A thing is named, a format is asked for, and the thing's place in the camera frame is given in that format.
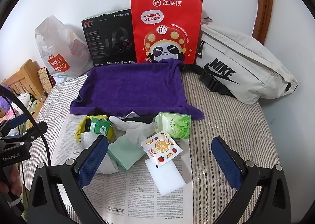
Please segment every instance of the human hand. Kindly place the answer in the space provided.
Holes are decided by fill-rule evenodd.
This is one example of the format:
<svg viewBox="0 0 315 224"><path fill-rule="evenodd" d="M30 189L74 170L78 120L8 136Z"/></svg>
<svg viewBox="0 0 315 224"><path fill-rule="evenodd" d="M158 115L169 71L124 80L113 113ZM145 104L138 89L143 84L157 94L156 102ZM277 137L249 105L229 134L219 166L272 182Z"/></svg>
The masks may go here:
<svg viewBox="0 0 315 224"><path fill-rule="evenodd" d="M22 193L22 185L19 178L19 170L15 164L12 167L10 180L12 182L12 185L11 185L12 194L17 195L19 197ZM0 193L8 193L8 192L9 192L9 188L7 187L7 185L0 181Z"/></svg>

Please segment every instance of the black headphone box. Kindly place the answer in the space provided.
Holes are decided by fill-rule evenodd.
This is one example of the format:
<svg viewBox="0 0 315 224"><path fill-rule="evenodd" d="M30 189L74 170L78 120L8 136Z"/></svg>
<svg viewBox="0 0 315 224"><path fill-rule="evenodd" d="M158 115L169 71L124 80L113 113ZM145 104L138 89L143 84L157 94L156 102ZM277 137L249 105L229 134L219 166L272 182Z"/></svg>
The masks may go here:
<svg viewBox="0 0 315 224"><path fill-rule="evenodd" d="M94 66L136 63L131 9L82 21Z"/></svg>

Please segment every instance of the wooden headboard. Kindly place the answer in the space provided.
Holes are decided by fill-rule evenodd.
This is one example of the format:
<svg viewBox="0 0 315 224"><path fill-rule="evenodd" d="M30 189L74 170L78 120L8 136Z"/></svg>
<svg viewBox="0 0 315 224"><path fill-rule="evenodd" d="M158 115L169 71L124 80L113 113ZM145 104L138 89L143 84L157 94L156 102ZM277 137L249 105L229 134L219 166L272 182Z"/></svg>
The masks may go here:
<svg viewBox="0 0 315 224"><path fill-rule="evenodd" d="M22 65L20 70L2 81L3 85L9 86L14 93L31 93L37 100L43 95L44 89L40 83L37 71L39 67L29 59Z"/></svg>

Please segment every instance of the newspaper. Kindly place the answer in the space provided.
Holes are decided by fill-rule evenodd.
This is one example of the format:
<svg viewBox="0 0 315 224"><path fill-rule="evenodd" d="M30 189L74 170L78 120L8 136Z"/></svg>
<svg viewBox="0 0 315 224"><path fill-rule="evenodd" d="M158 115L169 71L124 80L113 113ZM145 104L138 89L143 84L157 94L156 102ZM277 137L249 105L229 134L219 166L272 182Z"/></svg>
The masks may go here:
<svg viewBox="0 0 315 224"><path fill-rule="evenodd" d="M74 138L83 116L67 115L61 128L52 165L76 158L82 149ZM111 224L179 224L193 222L193 182L188 140L176 140L183 152L173 159L186 185L169 195L161 196L147 169L146 154L129 170L104 175L95 174L85 194L102 216ZM62 185L59 191L65 204L71 203Z"/></svg>

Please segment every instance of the miniso plastic bag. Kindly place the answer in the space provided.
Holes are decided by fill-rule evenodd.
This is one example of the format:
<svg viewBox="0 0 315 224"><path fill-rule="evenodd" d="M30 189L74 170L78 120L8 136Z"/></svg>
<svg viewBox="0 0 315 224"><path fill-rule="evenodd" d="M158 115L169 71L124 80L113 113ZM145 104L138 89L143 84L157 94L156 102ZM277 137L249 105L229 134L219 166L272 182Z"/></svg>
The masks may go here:
<svg viewBox="0 0 315 224"><path fill-rule="evenodd" d="M54 15L35 29L35 38L41 58L57 84L93 68L87 45Z"/></svg>

